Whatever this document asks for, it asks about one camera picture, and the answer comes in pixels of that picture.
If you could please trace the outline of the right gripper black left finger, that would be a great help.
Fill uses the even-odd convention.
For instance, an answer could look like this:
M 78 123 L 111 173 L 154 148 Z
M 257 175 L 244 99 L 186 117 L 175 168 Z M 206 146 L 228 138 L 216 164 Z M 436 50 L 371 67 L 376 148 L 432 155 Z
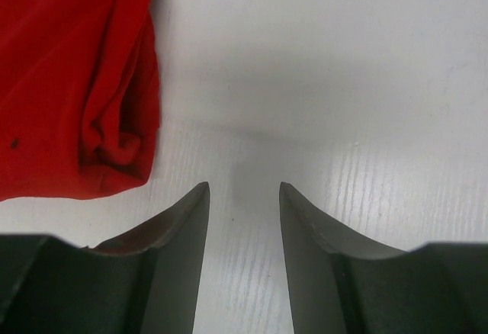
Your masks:
M 190 333 L 210 209 L 201 182 L 173 206 L 94 248 L 1 237 L 3 333 Z

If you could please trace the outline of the red polo shirt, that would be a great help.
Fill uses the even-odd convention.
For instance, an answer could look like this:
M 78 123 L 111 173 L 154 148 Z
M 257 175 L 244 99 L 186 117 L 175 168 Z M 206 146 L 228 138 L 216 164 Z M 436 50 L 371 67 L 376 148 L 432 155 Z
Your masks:
M 1 0 L 1 198 L 147 183 L 159 129 L 152 0 Z

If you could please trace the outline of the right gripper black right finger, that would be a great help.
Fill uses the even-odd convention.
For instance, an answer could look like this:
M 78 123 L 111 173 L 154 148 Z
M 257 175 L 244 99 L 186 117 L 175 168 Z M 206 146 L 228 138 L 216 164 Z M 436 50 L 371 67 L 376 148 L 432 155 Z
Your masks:
M 297 333 L 485 333 L 487 247 L 429 243 L 404 252 L 279 191 L 281 234 Z

